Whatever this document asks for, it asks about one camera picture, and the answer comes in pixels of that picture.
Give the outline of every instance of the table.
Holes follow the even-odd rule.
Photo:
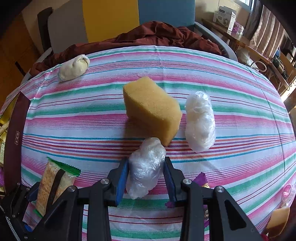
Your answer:
[[[206,28],[208,29],[213,28],[214,30],[222,34],[224,37],[228,38],[230,40],[229,46],[234,52],[237,50],[238,46],[241,46],[247,49],[249,52],[255,54],[265,64],[271,65],[271,61],[268,58],[264,57],[262,54],[260,54],[259,52],[257,52],[256,50],[254,50],[249,46],[250,40],[248,40],[246,37],[238,33],[233,33],[232,31],[229,31],[226,28],[206,19],[202,19],[202,23]]]
[[[22,182],[39,181],[46,157],[81,169],[75,185],[86,187],[107,176],[141,144],[144,136],[128,121],[122,86],[149,76],[176,98],[184,113],[167,155],[186,178],[200,172],[209,185],[223,185],[261,232],[282,204],[286,183],[296,181],[296,142],[288,113],[272,84],[255,70],[205,52],[177,47],[138,46],[93,53],[85,74],[59,83],[59,65],[41,73],[21,90],[31,105],[22,143]],[[194,153],[185,140],[186,97],[197,90],[211,96],[216,142]],[[163,176],[143,199],[124,194],[109,208],[113,240],[179,240],[182,208],[168,209]],[[30,204],[24,221],[40,220]],[[86,240],[85,206],[83,240]],[[209,228],[205,228],[205,240]]]

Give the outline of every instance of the bolt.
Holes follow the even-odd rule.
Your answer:
[[[69,187],[67,188],[67,191],[68,191],[68,192],[74,192],[75,189],[76,189],[75,186],[69,186]]]
[[[101,184],[108,184],[108,183],[109,183],[109,179],[108,178],[101,179]]]
[[[190,179],[188,179],[188,178],[185,178],[185,179],[183,179],[183,183],[184,184],[191,184],[192,181]]]
[[[217,192],[224,192],[224,187],[218,186],[216,187]]]

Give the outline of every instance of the cream rolled towel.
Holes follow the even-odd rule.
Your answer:
[[[63,63],[57,75],[59,82],[75,79],[82,76],[89,66],[89,58],[84,54]]]

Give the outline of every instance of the rice cracker package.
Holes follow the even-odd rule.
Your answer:
[[[46,211],[67,187],[74,184],[75,178],[80,175],[80,172],[78,168],[48,157],[48,162],[39,185],[36,210],[44,216]]]

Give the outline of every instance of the yellow sponge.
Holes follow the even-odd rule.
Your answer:
[[[126,114],[140,127],[168,146],[179,130],[182,117],[179,103],[149,77],[123,86]]]

